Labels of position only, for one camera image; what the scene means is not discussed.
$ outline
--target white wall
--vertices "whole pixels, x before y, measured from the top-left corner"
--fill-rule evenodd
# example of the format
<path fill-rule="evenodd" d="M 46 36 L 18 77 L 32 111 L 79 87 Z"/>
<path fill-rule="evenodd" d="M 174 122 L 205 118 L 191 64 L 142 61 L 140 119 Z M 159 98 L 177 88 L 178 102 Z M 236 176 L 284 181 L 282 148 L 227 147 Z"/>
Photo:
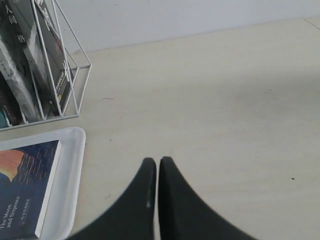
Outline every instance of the white wall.
<path fill-rule="evenodd" d="M 59 2 L 87 51 L 268 21 L 320 15 L 319 0 L 59 0 Z"/>

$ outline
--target white tray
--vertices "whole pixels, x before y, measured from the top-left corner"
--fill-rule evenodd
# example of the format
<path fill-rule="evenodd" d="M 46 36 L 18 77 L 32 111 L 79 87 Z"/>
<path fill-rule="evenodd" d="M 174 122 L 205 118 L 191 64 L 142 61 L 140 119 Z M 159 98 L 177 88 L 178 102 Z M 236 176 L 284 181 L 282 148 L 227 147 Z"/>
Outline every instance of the white tray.
<path fill-rule="evenodd" d="M 62 148 L 40 240 L 64 240 L 73 228 L 86 133 L 69 127 L 0 142 L 0 150 L 8 150 L 53 140 L 60 140 Z"/>

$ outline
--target blue book cover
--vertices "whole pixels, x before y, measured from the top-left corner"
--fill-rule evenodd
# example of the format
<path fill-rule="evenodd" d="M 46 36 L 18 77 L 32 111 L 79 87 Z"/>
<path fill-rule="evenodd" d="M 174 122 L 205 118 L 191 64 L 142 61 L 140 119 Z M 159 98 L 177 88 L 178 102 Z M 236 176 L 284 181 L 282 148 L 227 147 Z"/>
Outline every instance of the blue book cover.
<path fill-rule="evenodd" d="M 8 127 L 4 112 L 0 109 L 0 129 Z"/>
<path fill-rule="evenodd" d="M 0 151 L 0 240 L 41 235 L 60 141 Z"/>

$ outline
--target wire rack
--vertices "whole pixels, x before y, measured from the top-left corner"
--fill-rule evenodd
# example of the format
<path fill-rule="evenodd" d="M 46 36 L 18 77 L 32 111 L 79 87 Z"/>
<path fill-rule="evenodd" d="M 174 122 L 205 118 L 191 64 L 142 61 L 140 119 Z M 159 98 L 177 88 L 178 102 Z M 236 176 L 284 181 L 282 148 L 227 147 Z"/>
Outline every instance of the wire rack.
<path fill-rule="evenodd" d="M 43 0 L 31 0 L 31 5 L 32 5 L 33 14 L 34 14 L 34 20 L 35 20 L 37 30 L 39 33 L 40 44 L 42 46 L 42 49 L 44 50 L 43 51 L 44 52 L 44 60 L 46 61 L 46 66 L 48 68 L 47 70 L 49 72 L 50 84 L 52 84 L 52 89 L 54 92 L 54 99 L 53 100 L 56 102 L 59 116 L 50 116 L 48 114 L 47 115 L 45 114 L 45 111 L 42 106 L 42 102 L 40 101 L 40 98 L 39 98 L 39 93 L 37 90 L 36 81 L 35 81 L 34 76 L 32 75 L 32 82 L 33 82 L 33 86 L 35 89 L 37 104 L 38 104 L 42 119 L 39 121 L 35 121 L 35 122 L 28 122 L 25 115 L 21 111 L 22 123 L 20 125 L 12 126 L 12 124 L 10 123 L 7 116 L 4 115 L 8 127 L 0 128 L 0 132 L 6 131 L 6 130 L 11 130 L 11 129 L 16 129 L 16 128 L 22 128 L 22 127 L 26 127 L 26 126 L 32 126 L 32 125 L 44 124 L 44 123 L 49 123 L 49 122 L 54 122 L 54 121 L 59 121 L 59 120 L 76 118 L 76 117 L 79 117 L 79 115 L 80 115 L 80 111 L 81 111 L 84 96 L 85 96 L 85 91 L 87 88 L 88 79 L 89 79 L 89 76 L 90 76 L 90 73 L 92 70 L 92 63 L 91 63 L 87 53 L 85 52 L 83 46 L 81 45 L 75 31 L 71 27 L 71 24 L 66 16 L 66 14 L 64 13 L 62 7 L 60 6 L 59 2 L 57 0 L 51 0 L 51 6 L 52 6 L 51 10 L 52 10 L 52 13 L 54 15 L 54 20 L 55 20 L 54 30 L 56 31 L 57 35 L 60 38 L 64 60 L 66 63 L 70 64 L 70 67 L 66 67 L 66 69 L 67 69 L 66 74 L 68 76 L 67 79 L 69 79 L 68 82 L 70 84 L 70 92 L 68 94 L 66 104 L 64 105 L 63 108 L 61 108 L 61 106 L 59 104 L 60 101 L 58 98 L 58 94 L 57 94 L 56 88 L 54 87 L 55 82 L 54 82 L 53 74 L 52 74 L 51 67 L 50 67 L 48 52 L 46 49 L 46 43 L 44 41 L 43 32 L 42 32 L 40 22 L 39 22 L 38 12 L 36 10 L 36 7 L 37 7 L 36 4 L 39 4 L 39 2 L 43 2 Z M 66 27 L 69 29 L 69 32 L 71 32 L 74 40 L 76 41 L 76 43 L 78 45 L 78 48 L 80 49 L 80 51 L 78 51 L 76 54 L 70 54 L 70 52 L 65 47 L 64 38 L 63 38 L 63 34 L 62 34 L 62 28 L 61 28 L 62 21 L 63 21 L 63 24 L 65 24 Z"/>

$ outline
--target book cover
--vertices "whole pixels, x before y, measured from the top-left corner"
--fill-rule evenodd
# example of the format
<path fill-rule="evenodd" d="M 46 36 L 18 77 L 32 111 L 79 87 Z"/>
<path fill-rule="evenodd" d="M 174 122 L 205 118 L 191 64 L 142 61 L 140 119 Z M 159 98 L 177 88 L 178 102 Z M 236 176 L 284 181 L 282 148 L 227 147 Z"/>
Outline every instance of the book cover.
<path fill-rule="evenodd" d="M 3 109 L 9 122 L 13 125 L 19 125 L 22 122 L 22 115 L 19 104 L 11 92 L 5 78 L 0 73 L 0 109 Z"/>
<path fill-rule="evenodd" d="M 41 236 L 60 141 L 0 151 L 0 240 Z"/>
<path fill-rule="evenodd" d="M 0 72 L 29 122 L 41 120 L 36 92 L 26 56 L 12 31 L 11 22 L 0 8 Z"/>
<path fill-rule="evenodd" d="M 0 129 L 8 127 L 5 114 L 2 109 L 0 109 Z"/>
<path fill-rule="evenodd" d="M 12 16 L 16 23 L 12 25 L 16 29 L 17 38 L 23 45 L 24 52 L 29 61 L 33 62 L 34 68 L 41 70 L 41 76 L 36 76 L 41 89 L 45 88 L 47 96 L 50 98 L 52 110 L 58 115 L 58 106 L 55 100 L 54 88 L 57 92 L 59 105 L 63 110 L 70 92 L 70 84 L 67 73 L 69 64 L 65 62 L 62 51 L 62 44 L 48 14 L 47 6 L 44 1 L 37 1 L 36 12 L 39 19 L 45 49 L 40 42 L 39 31 L 37 29 L 35 15 L 32 7 L 32 0 L 6 0 L 12 11 Z M 54 86 L 51 82 L 50 72 L 48 71 L 44 51 L 47 52 L 49 65 L 52 72 Z"/>

